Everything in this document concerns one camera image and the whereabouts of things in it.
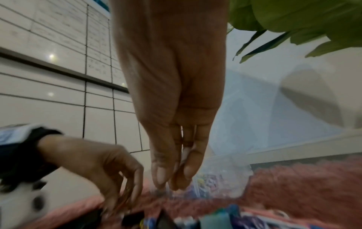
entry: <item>wall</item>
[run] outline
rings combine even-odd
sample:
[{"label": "wall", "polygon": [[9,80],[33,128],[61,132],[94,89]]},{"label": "wall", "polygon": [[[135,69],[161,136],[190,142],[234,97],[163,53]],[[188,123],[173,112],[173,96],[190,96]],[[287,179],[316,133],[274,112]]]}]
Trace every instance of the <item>wall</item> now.
[{"label": "wall", "polygon": [[[235,52],[252,35],[233,30],[227,37],[224,98],[210,135],[215,154],[258,153],[249,157],[251,163],[259,163],[275,160],[261,152],[301,146],[294,154],[311,157],[314,154],[305,154],[304,144],[344,138],[351,131],[356,134],[361,127],[361,48],[304,58],[328,39],[299,46],[287,40],[242,64],[242,55],[233,61]],[[243,54],[278,35],[265,33]]]},{"label": "wall", "polygon": [[[0,126],[42,123],[69,136],[121,144],[149,169],[148,136],[129,94],[0,58],[0,107]],[[45,180],[51,208],[98,193],[64,169]]]}]

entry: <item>rug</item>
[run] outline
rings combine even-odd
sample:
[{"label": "rug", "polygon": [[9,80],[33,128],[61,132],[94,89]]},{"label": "rug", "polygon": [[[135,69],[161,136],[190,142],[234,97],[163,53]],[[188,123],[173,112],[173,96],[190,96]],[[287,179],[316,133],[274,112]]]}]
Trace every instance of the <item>rug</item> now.
[{"label": "rug", "polygon": [[[102,204],[100,196],[59,208],[24,229],[51,229]],[[346,229],[362,225],[362,157],[260,169],[250,178],[243,196],[236,199],[167,199],[145,192],[133,211],[156,217],[164,208],[173,218],[209,214],[236,203],[246,207],[278,209],[291,217],[317,219]],[[119,223],[101,225],[120,228]]]}]

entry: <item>human hand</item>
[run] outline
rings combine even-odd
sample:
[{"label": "human hand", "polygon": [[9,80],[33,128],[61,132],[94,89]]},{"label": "human hand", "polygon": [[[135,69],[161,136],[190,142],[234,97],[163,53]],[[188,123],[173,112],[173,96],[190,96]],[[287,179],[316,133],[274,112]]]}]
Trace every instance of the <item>human hand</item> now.
[{"label": "human hand", "polygon": [[38,143],[44,159],[93,182],[112,211],[120,197],[123,176],[132,187],[131,203],[142,192],[143,167],[123,146],[63,135],[47,135]]},{"label": "human hand", "polygon": [[[150,138],[153,182],[184,189],[201,166],[222,100],[228,1],[110,3],[118,57]],[[182,146],[189,154],[180,165]]]}]

